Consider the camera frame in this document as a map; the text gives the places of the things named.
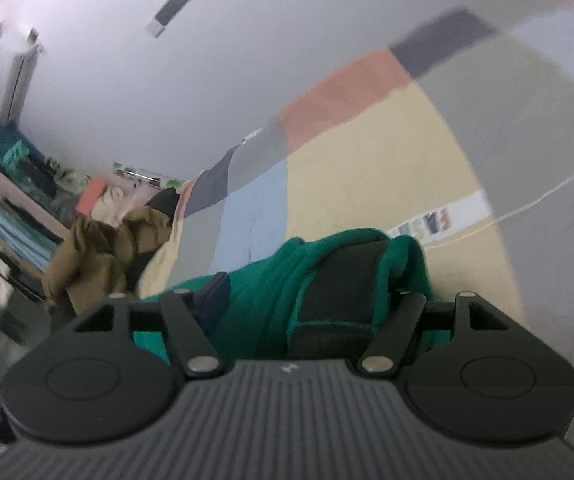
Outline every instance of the green garment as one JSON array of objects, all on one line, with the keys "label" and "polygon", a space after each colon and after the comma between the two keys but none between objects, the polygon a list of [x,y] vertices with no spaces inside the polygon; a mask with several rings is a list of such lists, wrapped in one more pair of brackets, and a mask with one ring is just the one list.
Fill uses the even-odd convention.
[{"label": "green garment", "polygon": [[[289,336],[298,324],[304,291],[324,258],[342,246],[385,239],[388,243],[378,264],[372,298],[371,329],[375,335],[389,311],[390,280],[400,288],[430,297],[424,257],[414,238],[388,238],[376,229],[352,229],[315,242],[291,238],[273,256],[230,272],[230,305],[209,340],[226,360],[284,357]],[[169,290],[198,290],[211,278],[193,278]],[[145,301],[157,298],[152,296]],[[139,341],[139,346],[148,348],[141,336]],[[155,348],[148,349],[159,353]]]}]

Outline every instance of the ribbed gray surface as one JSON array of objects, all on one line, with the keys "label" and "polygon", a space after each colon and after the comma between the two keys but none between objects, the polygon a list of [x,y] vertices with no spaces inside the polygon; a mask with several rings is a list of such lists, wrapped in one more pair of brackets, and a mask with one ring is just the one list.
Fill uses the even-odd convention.
[{"label": "ribbed gray surface", "polygon": [[396,388],[343,362],[239,362],[189,384],[150,428],[79,449],[21,442],[1,480],[574,480],[574,451],[552,440],[482,449],[419,422]]}]

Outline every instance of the bed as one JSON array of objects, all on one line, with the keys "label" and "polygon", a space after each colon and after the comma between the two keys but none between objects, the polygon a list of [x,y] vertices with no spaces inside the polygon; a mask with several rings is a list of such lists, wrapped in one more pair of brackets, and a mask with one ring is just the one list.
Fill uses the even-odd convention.
[{"label": "bed", "polygon": [[367,226],[574,365],[574,0],[453,9],[331,74],[182,188],[138,293]]}]

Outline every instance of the mattress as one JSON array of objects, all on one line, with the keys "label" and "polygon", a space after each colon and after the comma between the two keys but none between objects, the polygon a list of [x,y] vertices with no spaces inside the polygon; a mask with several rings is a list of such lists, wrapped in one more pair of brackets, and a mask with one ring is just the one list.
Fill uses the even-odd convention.
[{"label": "mattress", "polygon": [[184,186],[139,294],[358,227],[574,365],[574,0],[452,9],[338,69]]}]

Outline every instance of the white cord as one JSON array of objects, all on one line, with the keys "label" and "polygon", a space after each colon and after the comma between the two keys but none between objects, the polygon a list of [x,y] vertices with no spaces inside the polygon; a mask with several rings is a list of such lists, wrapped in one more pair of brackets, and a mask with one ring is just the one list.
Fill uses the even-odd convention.
[{"label": "white cord", "polygon": [[540,202],[542,202],[545,198],[547,198],[549,195],[555,193],[556,191],[558,191],[561,187],[566,186],[567,184],[571,183],[574,181],[574,174],[572,176],[570,176],[569,178],[563,180],[560,184],[558,184],[557,186],[552,187],[550,190],[548,190],[545,194],[541,195],[540,197],[538,197],[537,199],[535,199],[533,202],[529,202],[527,205],[524,205],[522,207],[519,207],[518,209],[514,209],[513,211],[509,211],[508,213],[505,213],[502,216],[499,216],[498,218],[494,218],[492,219],[489,223],[483,225],[482,227],[479,227],[478,229],[471,231],[470,233],[467,233],[466,235],[462,235],[459,236],[458,238],[454,239],[454,240],[449,240],[448,242],[443,242],[441,244],[435,244],[435,245],[431,245],[428,247],[425,247],[424,250],[425,251],[431,251],[433,249],[438,249],[441,247],[447,247],[450,246],[452,244],[457,244],[459,241],[464,240],[466,238],[469,238],[470,236],[474,236],[477,235],[478,233],[484,231],[485,229],[491,227],[492,225],[496,225],[499,224],[500,222],[502,222],[503,220],[506,220],[507,218],[511,218],[512,216],[516,216],[519,213],[523,213],[529,209],[531,209],[532,207],[534,207],[535,205],[539,204]]}]

